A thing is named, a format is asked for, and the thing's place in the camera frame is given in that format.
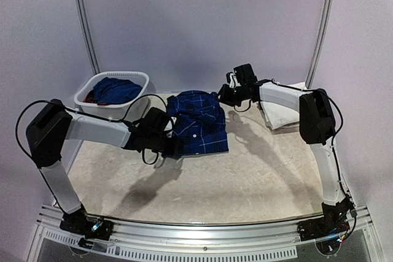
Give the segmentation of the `blue plaid shirt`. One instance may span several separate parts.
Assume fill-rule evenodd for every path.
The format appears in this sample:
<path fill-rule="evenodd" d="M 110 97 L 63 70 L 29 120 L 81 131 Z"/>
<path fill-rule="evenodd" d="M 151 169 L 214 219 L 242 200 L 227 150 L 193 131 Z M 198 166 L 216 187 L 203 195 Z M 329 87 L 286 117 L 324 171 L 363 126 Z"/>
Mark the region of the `blue plaid shirt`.
<path fill-rule="evenodd" d="M 225 112 L 217 93 L 190 90 L 167 98 L 168 113 L 176 118 L 173 136 L 178 147 L 162 153 L 162 157 L 181 157 L 225 153 L 229 151 L 225 130 Z"/>

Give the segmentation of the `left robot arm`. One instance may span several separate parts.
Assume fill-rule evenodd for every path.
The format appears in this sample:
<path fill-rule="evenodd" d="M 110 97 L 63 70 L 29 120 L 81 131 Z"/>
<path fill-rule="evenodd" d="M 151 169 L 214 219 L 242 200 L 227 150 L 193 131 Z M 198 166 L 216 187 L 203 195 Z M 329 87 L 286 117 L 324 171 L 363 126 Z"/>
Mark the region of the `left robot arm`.
<path fill-rule="evenodd" d="M 60 100 L 41 100 L 43 108 L 26 127 L 29 154 L 41 172 L 60 209 L 69 214 L 67 223 L 77 233 L 91 229 L 91 220 L 81 211 L 79 199 L 62 163 L 71 142 L 95 142 L 139 153 L 175 155 L 182 141 L 174 132 L 176 119 L 152 107 L 140 119 L 110 119 L 66 107 Z"/>

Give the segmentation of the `white t-shirt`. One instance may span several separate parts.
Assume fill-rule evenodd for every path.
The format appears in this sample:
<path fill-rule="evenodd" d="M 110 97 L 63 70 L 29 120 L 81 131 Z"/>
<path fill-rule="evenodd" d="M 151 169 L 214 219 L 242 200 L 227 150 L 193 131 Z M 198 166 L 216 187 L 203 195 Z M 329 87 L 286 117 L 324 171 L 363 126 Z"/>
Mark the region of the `white t-shirt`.
<path fill-rule="evenodd" d="M 299 98 L 305 90 L 305 82 L 290 85 L 290 88 L 268 82 L 259 88 L 265 121 L 271 129 L 299 123 Z"/>

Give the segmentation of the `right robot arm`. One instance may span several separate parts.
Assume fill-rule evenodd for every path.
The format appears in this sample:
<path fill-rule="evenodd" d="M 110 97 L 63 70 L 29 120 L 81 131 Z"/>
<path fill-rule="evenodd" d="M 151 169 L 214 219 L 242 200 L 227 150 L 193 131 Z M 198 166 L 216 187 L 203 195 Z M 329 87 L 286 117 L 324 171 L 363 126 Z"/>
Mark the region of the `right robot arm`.
<path fill-rule="evenodd" d="M 227 82 L 219 91 L 219 101 L 230 106 L 250 102 L 271 102 L 299 114 L 299 132 L 315 157 L 322 182 L 322 212 L 317 229 L 332 234 L 344 216 L 354 209 L 349 193 L 344 190 L 340 164 L 335 148 L 339 132 L 333 107 L 336 104 L 322 88 L 302 90 L 271 79 L 257 79 L 250 64 L 235 67 L 226 74 Z"/>

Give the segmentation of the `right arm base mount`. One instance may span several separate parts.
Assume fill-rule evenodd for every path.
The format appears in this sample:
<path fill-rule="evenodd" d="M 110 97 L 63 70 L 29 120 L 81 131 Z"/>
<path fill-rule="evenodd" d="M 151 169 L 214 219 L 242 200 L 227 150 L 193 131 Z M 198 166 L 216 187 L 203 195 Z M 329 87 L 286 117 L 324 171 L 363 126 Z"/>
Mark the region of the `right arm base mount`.
<path fill-rule="evenodd" d="M 320 254 L 336 255 L 357 225 L 356 207 L 344 201 L 335 206 L 322 203 L 322 213 L 319 218 L 298 222 L 297 233 L 302 242 L 314 240 Z"/>

